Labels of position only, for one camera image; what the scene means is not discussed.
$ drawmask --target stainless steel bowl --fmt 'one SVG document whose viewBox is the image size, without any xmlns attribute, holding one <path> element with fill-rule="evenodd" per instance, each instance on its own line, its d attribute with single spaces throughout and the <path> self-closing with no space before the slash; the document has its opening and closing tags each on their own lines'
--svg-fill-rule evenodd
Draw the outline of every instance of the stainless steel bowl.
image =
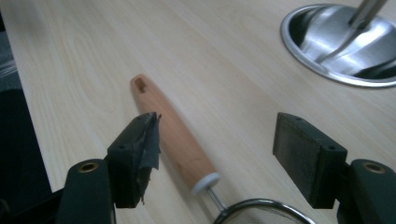
<svg viewBox="0 0 396 224">
<path fill-rule="evenodd" d="M 283 20 L 286 47 L 301 63 L 329 79 L 353 86 L 396 86 L 396 29 L 378 16 L 363 29 L 350 25 L 356 8 L 311 5 Z"/>
</svg>

